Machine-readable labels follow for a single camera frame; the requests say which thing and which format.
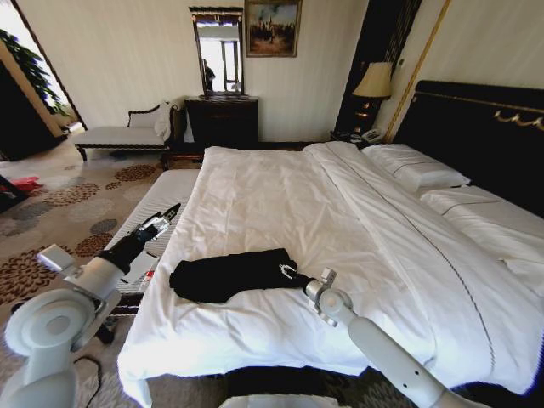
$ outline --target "cable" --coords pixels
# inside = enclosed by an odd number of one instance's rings
[[[79,360],[88,360],[96,365],[96,376],[99,380],[99,386],[96,388],[96,391],[94,391],[93,396],[88,401],[87,405],[85,405],[85,408],[88,408],[91,405],[91,402],[93,402],[94,397],[96,397],[96,394],[99,393],[100,389],[102,388],[102,365],[100,362],[93,357],[90,357],[88,355],[82,355],[80,358],[74,361],[74,364],[76,364]]]

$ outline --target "lamp shade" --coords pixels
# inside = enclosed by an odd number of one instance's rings
[[[391,63],[372,62],[353,95],[367,98],[388,98],[391,96]]]

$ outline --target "table lamp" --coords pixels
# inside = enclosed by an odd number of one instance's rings
[[[391,96],[391,66],[390,62],[371,62],[359,86],[353,91],[353,96],[369,99],[363,104],[362,112],[355,112],[359,122],[366,121],[377,110],[378,101]],[[360,133],[360,127],[356,127],[354,131]]]

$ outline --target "carpet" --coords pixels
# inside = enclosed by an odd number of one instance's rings
[[[173,168],[199,168],[191,161],[176,161]],[[61,279],[36,261],[36,254],[56,243],[85,264],[101,250],[161,175],[157,153],[91,150],[88,162],[64,142],[53,150],[22,161],[0,162],[8,179],[40,177],[44,184],[31,197],[0,214],[0,325],[2,329],[14,304],[60,286]],[[92,407],[136,407],[123,392],[116,357],[133,317],[120,318],[115,341],[105,346],[97,338],[75,358],[88,354],[102,365],[102,388]],[[0,342],[0,387],[24,359]],[[86,406],[97,387],[96,366],[76,363],[79,376],[77,401]],[[349,377],[316,369],[246,368],[226,375],[150,380],[154,407],[218,407],[230,396],[247,394],[316,394],[334,397],[354,408],[410,407],[377,371]]]

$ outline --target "gold trim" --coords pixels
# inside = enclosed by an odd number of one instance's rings
[[[428,50],[431,48],[431,45],[433,44],[434,38],[436,37],[436,33],[439,30],[440,25],[442,24],[442,20],[444,19],[445,13],[448,10],[448,7],[450,7],[451,0],[445,0],[444,4],[442,5],[442,9],[440,10],[439,16],[436,19],[436,22],[434,23],[434,27],[431,30],[431,34],[428,37],[427,43],[425,44],[425,48],[423,49],[421,55],[419,56],[419,60],[417,61],[416,67],[414,68],[414,71],[411,73],[410,81],[408,82],[408,85],[405,88],[404,93],[402,94],[402,98],[400,99],[399,104],[397,105],[397,109],[393,115],[393,119],[391,119],[391,122],[389,123],[388,130],[385,133],[384,141],[385,143],[391,143],[393,141],[393,136],[391,135],[391,132],[393,131],[394,124],[397,122],[397,119],[399,118],[400,111],[402,110],[402,107],[404,106],[406,99],[408,98],[408,94],[410,93],[410,90],[412,89],[414,82],[416,81],[417,74],[419,73],[419,70],[421,70],[423,61],[427,57]]]
[[[195,15],[239,15],[240,17],[243,15],[243,11],[202,11],[202,10],[196,10],[190,12],[193,16]]]
[[[498,110],[495,112],[495,115],[493,116],[497,121],[501,123],[514,122],[516,125],[522,128],[526,128],[528,126],[534,126],[538,130],[544,131],[544,126],[542,126],[542,120],[544,120],[544,117],[542,116],[537,117],[534,121],[523,122],[521,120],[521,116],[519,115],[519,113],[516,113],[514,116],[511,116],[511,117],[502,117],[501,113],[502,112]]]
[[[471,99],[471,98],[463,98],[461,96],[443,95],[442,93],[416,91],[416,95],[418,95],[418,94],[419,95],[436,96],[438,98],[445,98],[445,99],[462,100],[463,102],[472,102],[474,104],[496,106],[498,108],[514,109],[516,111],[544,113],[543,109],[530,108],[529,106],[501,104],[499,102],[491,102],[491,101],[482,100],[482,99]]]

